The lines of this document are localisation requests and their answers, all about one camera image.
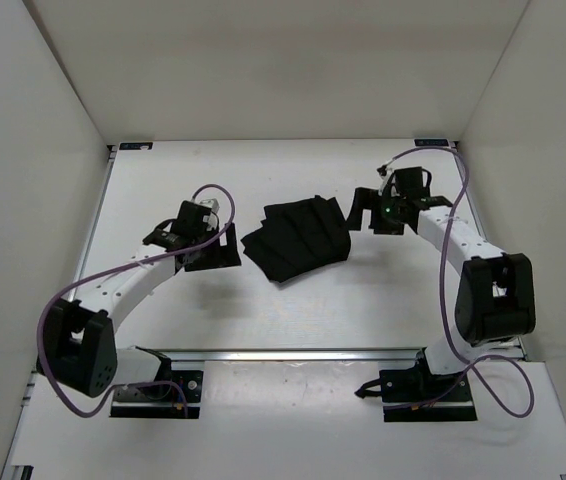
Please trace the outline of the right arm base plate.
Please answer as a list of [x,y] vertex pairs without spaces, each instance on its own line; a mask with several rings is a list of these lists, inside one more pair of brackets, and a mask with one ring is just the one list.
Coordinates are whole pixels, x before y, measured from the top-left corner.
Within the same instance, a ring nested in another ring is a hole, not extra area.
[[416,366],[380,370],[355,395],[380,398],[385,423],[450,423],[478,419],[467,376],[431,375]]

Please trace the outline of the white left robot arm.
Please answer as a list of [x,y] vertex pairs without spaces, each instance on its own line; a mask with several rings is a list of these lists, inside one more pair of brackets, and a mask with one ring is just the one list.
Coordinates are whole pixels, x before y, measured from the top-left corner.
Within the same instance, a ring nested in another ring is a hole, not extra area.
[[151,398],[166,395],[172,385],[168,358],[147,347],[117,347],[117,330],[177,273],[240,263],[234,224],[218,226],[212,214],[194,226],[176,219],[160,223],[129,263],[86,278],[86,289],[72,301],[52,301],[37,328],[38,373],[55,391],[67,387],[90,398],[123,386]]

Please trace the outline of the black pleated skirt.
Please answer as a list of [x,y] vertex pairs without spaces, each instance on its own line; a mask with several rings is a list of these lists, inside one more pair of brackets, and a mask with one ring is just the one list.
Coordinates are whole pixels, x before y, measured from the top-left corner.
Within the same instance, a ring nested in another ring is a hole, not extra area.
[[267,205],[264,213],[260,228],[241,243],[269,281],[283,284],[348,259],[351,238],[336,198]]

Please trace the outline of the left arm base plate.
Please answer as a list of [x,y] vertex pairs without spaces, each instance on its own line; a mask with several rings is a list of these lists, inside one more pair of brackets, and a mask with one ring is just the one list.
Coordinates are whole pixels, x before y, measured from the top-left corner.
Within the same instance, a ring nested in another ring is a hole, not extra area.
[[173,370],[172,381],[181,388],[158,386],[118,389],[110,407],[111,418],[197,420],[203,393],[203,370]]

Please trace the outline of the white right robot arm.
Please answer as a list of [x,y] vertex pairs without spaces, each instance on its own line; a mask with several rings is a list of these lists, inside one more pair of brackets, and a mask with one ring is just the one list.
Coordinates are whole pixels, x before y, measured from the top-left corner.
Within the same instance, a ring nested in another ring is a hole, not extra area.
[[459,275],[454,322],[444,323],[444,337],[426,347],[424,366],[411,376],[412,391],[434,400],[447,388],[446,375],[462,371],[495,345],[526,335],[536,327],[530,259],[508,254],[483,239],[459,218],[443,196],[379,194],[358,187],[346,220],[362,229],[363,212],[371,212],[370,228],[380,235],[401,235],[410,227],[441,254],[442,268]]

